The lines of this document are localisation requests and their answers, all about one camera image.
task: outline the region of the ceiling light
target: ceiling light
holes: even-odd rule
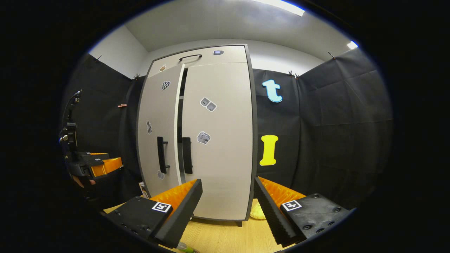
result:
[[[292,5],[290,3],[286,3],[281,0],[251,0],[251,1],[260,2],[263,4],[267,4],[267,5],[272,5],[274,7],[284,9],[288,12],[292,12],[296,15],[299,15],[300,17],[303,16],[303,14],[305,13],[305,11],[300,9],[299,7]]]
[[[350,43],[348,43],[347,46],[348,46],[350,49],[355,49],[355,48],[358,47],[358,45],[357,45],[355,42],[353,42],[353,41],[350,41]]]

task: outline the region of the small box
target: small box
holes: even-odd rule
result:
[[[149,195],[147,194],[147,190],[145,189],[144,182],[140,182],[139,187],[141,188],[142,195],[144,196],[144,198],[149,199]]]

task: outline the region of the sticker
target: sticker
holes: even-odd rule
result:
[[[170,85],[170,81],[164,81],[164,82],[162,82],[161,89],[165,90],[169,87],[169,85]]]
[[[212,112],[217,108],[217,105],[213,102],[210,102],[209,105],[206,107],[206,109],[208,109],[208,111]]]
[[[171,207],[171,204],[161,203],[157,202],[154,207],[152,207],[152,210],[160,211],[160,212],[167,212],[169,211],[169,208]]]
[[[259,161],[259,165],[269,166],[276,164],[277,160],[275,160],[275,142],[278,141],[278,136],[262,136],[261,141],[264,142],[264,150],[262,151],[262,160]]]
[[[156,173],[156,175],[158,175],[158,178],[161,179],[161,180],[163,180],[164,177],[165,177],[165,174],[162,173],[160,170],[158,170],[158,173]]]
[[[210,102],[210,100],[208,98],[206,98],[206,97],[203,97],[202,100],[200,100],[200,104],[202,106],[208,105],[209,102]]]
[[[282,206],[284,207],[284,209],[286,209],[286,211],[292,211],[294,209],[300,208],[302,207],[296,200],[293,201],[289,201],[286,202],[284,204],[282,204]]]
[[[200,142],[201,144],[208,144],[209,140],[211,140],[211,136],[209,136],[209,134],[205,133],[205,132],[200,132],[197,136],[197,141]]]
[[[147,133],[151,134],[152,133],[152,124],[150,124],[150,121],[147,120]]]
[[[276,84],[274,80],[267,80],[262,83],[267,91],[267,97],[270,101],[279,103],[283,100],[281,96],[277,94],[277,90],[281,88],[279,84]]]

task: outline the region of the checkered sticker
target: checkered sticker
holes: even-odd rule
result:
[[[161,89],[165,90],[169,87],[169,85],[170,85],[170,81],[164,81],[164,82],[162,82]]]
[[[293,201],[289,201],[286,202],[284,204],[282,204],[282,206],[284,207],[284,209],[286,209],[286,211],[292,211],[294,209],[300,208],[302,207],[296,200]]]
[[[171,206],[172,205],[170,205],[170,204],[158,202],[158,203],[156,203],[156,205],[154,207],[152,207],[152,210],[160,211],[160,212],[167,212],[167,211],[169,211],[169,208]]]

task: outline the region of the white wall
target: white wall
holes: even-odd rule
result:
[[[138,73],[148,56],[147,50],[125,26],[104,37],[90,49],[89,54],[95,58],[102,56],[99,61],[128,78],[133,78]]]
[[[143,59],[138,74],[141,76],[147,75],[152,61],[168,54],[196,47],[223,44],[248,44],[253,68],[272,70],[286,74],[292,70],[292,74],[296,73],[297,75],[301,75],[324,62],[310,54],[272,43],[238,39],[214,39],[191,41],[151,51]]]

